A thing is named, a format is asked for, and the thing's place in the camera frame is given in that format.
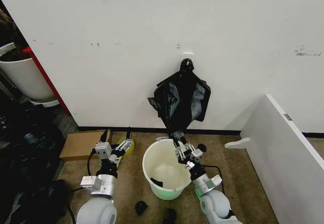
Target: black cable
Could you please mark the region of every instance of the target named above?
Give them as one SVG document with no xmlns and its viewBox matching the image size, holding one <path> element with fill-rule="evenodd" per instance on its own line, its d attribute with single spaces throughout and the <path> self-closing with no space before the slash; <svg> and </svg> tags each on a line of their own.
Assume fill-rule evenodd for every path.
<svg viewBox="0 0 324 224">
<path fill-rule="evenodd" d="M 77 189 L 71 190 L 71 191 L 68 193 L 68 196 L 69 196 L 70 194 L 76 192 L 76 191 L 79 191 L 79 190 L 83 190 L 83 188 L 80 187 L 80 188 L 77 188 Z M 67 208 L 67 210 L 68 210 L 68 212 L 69 212 L 69 214 L 70 214 L 70 216 L 71 216 L 72 223 L 73 223 L 73 224 L 76 224 L 76 222 L 75 222 L 75 217 L 74 217 L 74 214 L 73 214 L 73 211 L 72 211 L 72 209 L 71 209 L 71 206 L 70 206 L 70 204 L 69 204 L 67 198 L 66 198 L 66 200 L 65 200 L 65 205 L 66 205 L 66 208 Z"/>
<path fill-rule="evenodd" d="M 224 179 L 223 179 L 223 176 L 222 176 L 222 172 L 221 172 L 221 169 L 219 169 L 218 166 L 212 166 L 212 165 L 202 165 L 202 167 L 214 167 L 214 168 L 217 168 L 218 172 L 219 172 L 219 175 L 221 176 L 221 179 L 222 179 L 222 182 L 221 182 L 221 186 L 222 186 L 222 192 L 223 194 L 225 194 L 225 191 L 224 191 Z"/>
<path fill-rule="evenodd" d="M 71 206 L 70 206 L 70 204 L 69 204 L 69 202 L 68 202 L 67 199 L 65 200 L 65 204 L 66 204 L 66 208 L 67 208 L 68 212 L 70 213 L 70 216 L 71 216 L 71 219 L 72 219 L 72 223 L 73 223 L 73 224 L 76 224 L 76 221 L 75 221 L 75 217 L 74 217 L 73 211 L 72 211 Z"/>
<path fill-rule="evenodd" d="M 90 172 L 90 160 L 91 160 L 91 157 L 96 153 L 96 150 L 92 148 L 91 150 L 91 153 L 88 157 L 88 160 L 87 160 L 87 170 L 88 170 L 88 176 L 92 176 L 91 175 L 91 172 Z"/>
<path fill-rule="evenodd" d="M 69 192 L 69 195 L 72 194 L 72 193 L 74 193 L 74 192 L 76 192 L 76 191 L 79 191 L 79 190 L 83 190 L 83 187 L 77 188 L 77 189 L 75 189 L 75 190 L 71 190 L 71 191 Z"/>
</svg>

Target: black trash bag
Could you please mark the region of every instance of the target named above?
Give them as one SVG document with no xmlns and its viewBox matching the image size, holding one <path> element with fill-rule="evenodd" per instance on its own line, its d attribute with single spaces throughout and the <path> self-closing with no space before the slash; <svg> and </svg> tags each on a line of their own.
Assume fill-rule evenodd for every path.
<svg viewBox="0 0 324 224">
<path fill-rule="evenodd" d="M 169 135 L 177 140 L 193 120 L 204 120 L 211 95 L 210 87 L 193 69 L 191 59 L 184 59 L 180 71 L 157 84 L 154 97 L 148 98 Z"/>
</svg>

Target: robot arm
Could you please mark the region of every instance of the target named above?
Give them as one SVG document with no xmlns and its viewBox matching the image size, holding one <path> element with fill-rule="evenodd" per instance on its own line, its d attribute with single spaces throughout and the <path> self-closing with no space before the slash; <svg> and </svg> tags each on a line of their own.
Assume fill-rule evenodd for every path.
<svg viewBox="0 0 324 224">
<path fill-rule="evenodd" d="M 203 152 L 186 142 L 184 137 L 181 138 L 181 141 L 184 144 L 174 139 L 178 162 L 185 164 L 186 169 L 190 172 L 191 181 L 200 199 L 200 208 L 206 215 L 209 223 L 242 224 L 235 217 L 226 196 L 214 189 L 222 182 L 221 177 L 216 175 L 209 178 L 204 167 L 200 164 Z"/>
<path fill-rule="evenodd" d="M 95 151 L 101 161 L 101 169 L 96 176 L 84 176 L 81 186 L 90 192 L 92 198 L 84 204 L 77 214 L 77 224 L 114 224 L 117 211 L 113 205 L 116 189 L 117 167 L 120 157 L 132 146 L 130 129 L 126 139 L 119 145 L 110 145 L 105 141 L 107 131 L 96 144 Z"/>
</svg>

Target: plastic bucket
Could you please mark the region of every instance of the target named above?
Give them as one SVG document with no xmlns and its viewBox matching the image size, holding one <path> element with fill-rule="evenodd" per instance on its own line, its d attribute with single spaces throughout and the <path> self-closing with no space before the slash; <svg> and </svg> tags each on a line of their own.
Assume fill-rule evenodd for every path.
<svg viewBox="0 0 324 224">
<path fill-rule="evenodd" d="M 172 139 L 153 143 L 144 154 L 142 167 L 153 193 L 162 200 L 177 198 L 191 183 L 189 171 L 178 163 Z M 163 188 L 150 178 L 163 182 Z"/>
</svg>

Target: white wall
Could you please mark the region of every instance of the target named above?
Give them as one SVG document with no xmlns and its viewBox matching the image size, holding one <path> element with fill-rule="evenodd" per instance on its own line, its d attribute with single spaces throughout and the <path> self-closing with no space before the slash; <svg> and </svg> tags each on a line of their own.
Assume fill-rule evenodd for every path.
<svg viewBox="0 0 324 224">
<path fill-rule="evenodd" d="M 190 51 L 212 88 L 191 128 L 239 130 L 271 93 L 324 132 L 324 0 L 3 2 L 80 126 L 163 127 L 146 98 Z"/>
</svg>

